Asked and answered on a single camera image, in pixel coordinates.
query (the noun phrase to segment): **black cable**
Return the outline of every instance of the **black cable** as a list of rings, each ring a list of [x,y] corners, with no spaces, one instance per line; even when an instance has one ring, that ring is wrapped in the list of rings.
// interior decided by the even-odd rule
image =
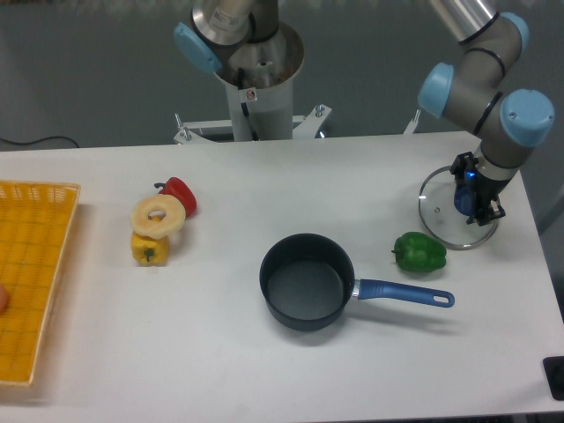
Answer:
[[[65,135],[54,135],[52,137],[44,137],[44,138],[36,139],[35,141],[28,141],[26,143],[19,143],[17,141],[10,141],[9,139],[5,139],[5,138],[0,137],[0,141],[2,141],[3,143],[6,143],[6,144],[11,144],[11,145],[34,145],[34,144],[42,143],[44,141],[49,141],[51,139],[66,139],[70,143],[73,143],[75,147],[80,148],[80,145],[78,145],[78,143],[74,139],[72,139],[71,137],[66,137]]]

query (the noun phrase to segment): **blue handle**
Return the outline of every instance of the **blue handle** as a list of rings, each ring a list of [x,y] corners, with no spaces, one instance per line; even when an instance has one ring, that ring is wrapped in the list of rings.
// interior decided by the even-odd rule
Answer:
[[[455,296],[446,291],[386,282],[383,280],[361,279],[359,300],[370,298],[393,298],[395,300],[417,302],[436,307],[452,307]]]

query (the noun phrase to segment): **table surface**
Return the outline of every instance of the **table surface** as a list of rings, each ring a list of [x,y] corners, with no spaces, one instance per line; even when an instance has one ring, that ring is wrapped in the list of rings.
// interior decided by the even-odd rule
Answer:
[[[31,388],[6,421],[332,421],[564,410],[542,359],[564,331],[518,174],[497,233],[413,278],[390,249],[422,231],[422,181],[478,140],[462,132],[0,155],[0,179],[75,182],[78,215]],[[129,214],[182,178],[198,211],[165,267],[138,267]],[[453,308],[349,301],[317,332],[270,315],[265,253],[302,232],[337,241],[356,276],[451,291]]]

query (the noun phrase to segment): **saucepan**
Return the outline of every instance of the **saucepan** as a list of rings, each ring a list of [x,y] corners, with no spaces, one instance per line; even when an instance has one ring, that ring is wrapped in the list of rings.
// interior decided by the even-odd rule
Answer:
[[[351,297],[392,298],[443,308],[455,303],[454,295],[446,291],[355,279],[349,256],[319,234],[296,234],[277,242],[264,257],[259,280],[272,315],[295,330],[330,325]]]

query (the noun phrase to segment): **bell pepper stem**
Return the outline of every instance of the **bell pepper stem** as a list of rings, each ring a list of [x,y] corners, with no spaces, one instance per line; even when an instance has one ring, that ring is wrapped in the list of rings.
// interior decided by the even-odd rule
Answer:
[[[147,257],[147,263],[151,262],[151,257],[155,255],[154,249],[146,249],[145,250],[145,257]]]

